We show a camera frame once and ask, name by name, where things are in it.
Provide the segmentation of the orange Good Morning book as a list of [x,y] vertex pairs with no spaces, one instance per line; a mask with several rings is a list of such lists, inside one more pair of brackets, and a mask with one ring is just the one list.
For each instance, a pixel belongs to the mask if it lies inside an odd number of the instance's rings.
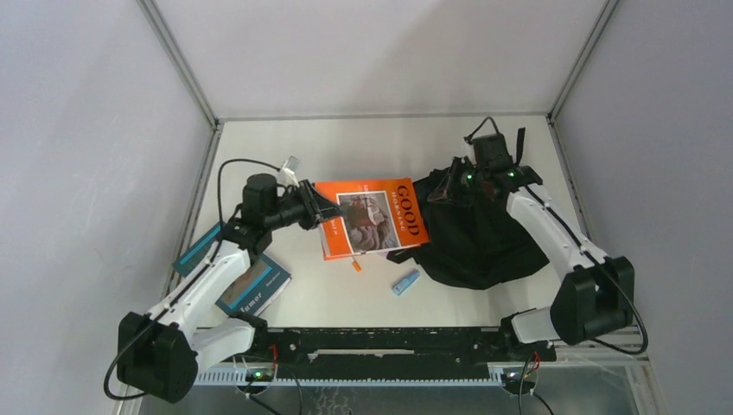
[[408,178],[318,182],[316,190],[340,209],[320,225],[325,260],[401,251],[430,241]]

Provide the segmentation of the black student backpack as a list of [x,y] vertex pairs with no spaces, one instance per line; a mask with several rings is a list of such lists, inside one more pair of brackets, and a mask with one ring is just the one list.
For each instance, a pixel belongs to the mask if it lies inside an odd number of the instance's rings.
[[[522,156],[524,134],[518,131],[517,153],[510,155],[514,166]],[[477,166],[475,158],[461,159],[462,165]],[[412,259],[440,284],[478,291],[529,277],[549,265],[527,230],[508,214],[506,201],[428,202],[433,189],[429,175],[413,184],[430,241],[389,253],[387,260],[402,264]]]

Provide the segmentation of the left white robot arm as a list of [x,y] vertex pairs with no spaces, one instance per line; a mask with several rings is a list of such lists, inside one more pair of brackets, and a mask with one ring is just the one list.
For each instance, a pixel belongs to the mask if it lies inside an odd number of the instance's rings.
[[250,317],[236,315],[209,328],[199,323],[226,289],[245,274],[272,242],[274,231],[297,224],[312,230],[341,216],[338,204],[309,181],[285,188],[269,174],[248,179],[242,202],[221,222],[214,245],[194,273],[159,303],[139,314],[129,312],[118,325],[117,354],[105,373],[103,389],[112,400],[112,377],[146,395],[177,403],[197,376],[237,354],[264,358],[270,337]]

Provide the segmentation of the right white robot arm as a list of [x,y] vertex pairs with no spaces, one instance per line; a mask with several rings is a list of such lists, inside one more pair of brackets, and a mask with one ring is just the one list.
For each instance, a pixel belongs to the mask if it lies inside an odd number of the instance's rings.
[[546,266],[557,274],[551,304],[502,319],[507,358],[523,359],[538,342],[597,341],[634,322],[634,267],[573,226],[532,168],[455,158],[416,189],[430,235],[416,260],[436,281],[485,290]]

